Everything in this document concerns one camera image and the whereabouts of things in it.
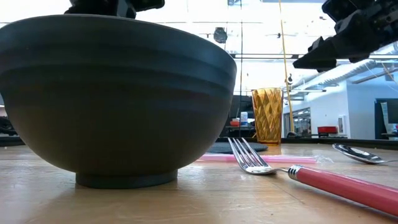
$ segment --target dark gray bowl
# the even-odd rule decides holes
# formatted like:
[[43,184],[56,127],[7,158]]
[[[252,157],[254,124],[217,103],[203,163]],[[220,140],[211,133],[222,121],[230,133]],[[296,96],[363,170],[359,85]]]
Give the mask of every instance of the dark gray bowl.
[[0,29],[0,92],[24,142],[96,188],[174,180],[221,132],[234,60],[195,35],[118,17]]

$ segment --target table surface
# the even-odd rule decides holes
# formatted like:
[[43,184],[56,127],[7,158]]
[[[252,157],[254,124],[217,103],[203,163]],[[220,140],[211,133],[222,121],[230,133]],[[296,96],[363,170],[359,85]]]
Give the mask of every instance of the table surface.
[[[398,159],[398,151],[367,151]],[[283,144],[265,154],[330,158],[333,162],[310,166],[398,188],[398,163],[360,164],[321,144]],[[75,184],[74,173],[46,163],[26,146],[0,148],[0,199],[2,224],[398,222],[285,173],[245,174],[234,162],[195,162],[179,170],[178,181],[156,187],[88,189]]]

